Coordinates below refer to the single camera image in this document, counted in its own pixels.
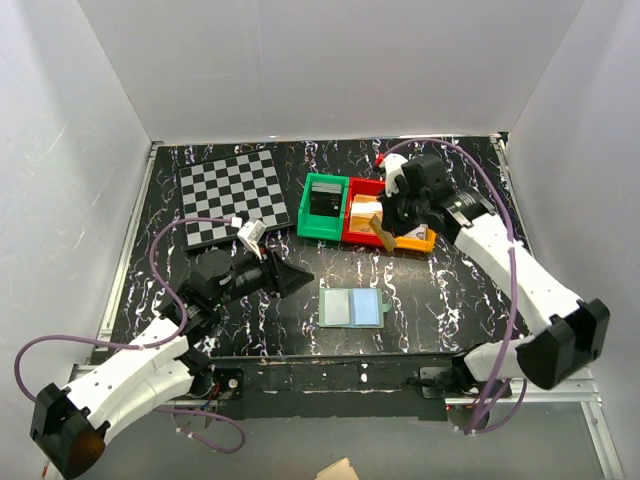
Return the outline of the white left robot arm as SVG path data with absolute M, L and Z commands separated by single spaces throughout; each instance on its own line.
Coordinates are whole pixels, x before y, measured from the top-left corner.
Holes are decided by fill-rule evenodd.
M 196 346 L 222 307 L 257 291 L 284 298 L 313 279 L 266 247 L 238 259 L 223 250 L 206 253 L 180 284 L 180 299 L 164 302 L 126 349 L 64 387 L 39 392 L 32 440 L 63 478 L 83 475 L 131 423 L 175 397 L 200 400 L 211 392 L 213 362 Z

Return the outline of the mint green card holder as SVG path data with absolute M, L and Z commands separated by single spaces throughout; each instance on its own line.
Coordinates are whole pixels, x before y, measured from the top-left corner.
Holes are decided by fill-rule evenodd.
M 377 288 L 323 288 L 319 291 L 319 319 L 323 328 L 379 329 L 391 310 Z

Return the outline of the gold VIP credit card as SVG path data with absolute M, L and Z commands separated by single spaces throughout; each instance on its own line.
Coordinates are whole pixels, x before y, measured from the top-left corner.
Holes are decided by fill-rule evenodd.
M 374 215 L 369 220 L 369 225 L 371 230 L 375 233 L 377 238 L 380 240 L 385 250 L 387 252 L 392 252 L 397 246 L 397 241 L 391 233 L 383 229 L 380 218 L 377 215 Z

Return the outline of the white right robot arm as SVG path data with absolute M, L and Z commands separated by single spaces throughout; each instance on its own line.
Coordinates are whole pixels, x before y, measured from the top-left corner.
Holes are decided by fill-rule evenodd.
M 394 237 L 420 225 L 434 230 L 491 278 L 529 330 L 521 340 L 479 344 L 457 355 L 451 376 L 460 395 L 479 395 L 491 377 L 523 378 L 551 390 L 600 356 L 607 306 L 581 299 L 553 278 L 514 240 L 487 198 L 455 189 L 438 156 L 386 154 L 376 168 L 385 181 L 378 194 L 383 230 Z

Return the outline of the black VIP credit card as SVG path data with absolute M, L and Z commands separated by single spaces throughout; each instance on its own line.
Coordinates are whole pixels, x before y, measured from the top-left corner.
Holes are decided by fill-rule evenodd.
M 340 193 L 312 191 L 309 212 L 312 215 L 334 217 L 341 216 L 342 195 Z

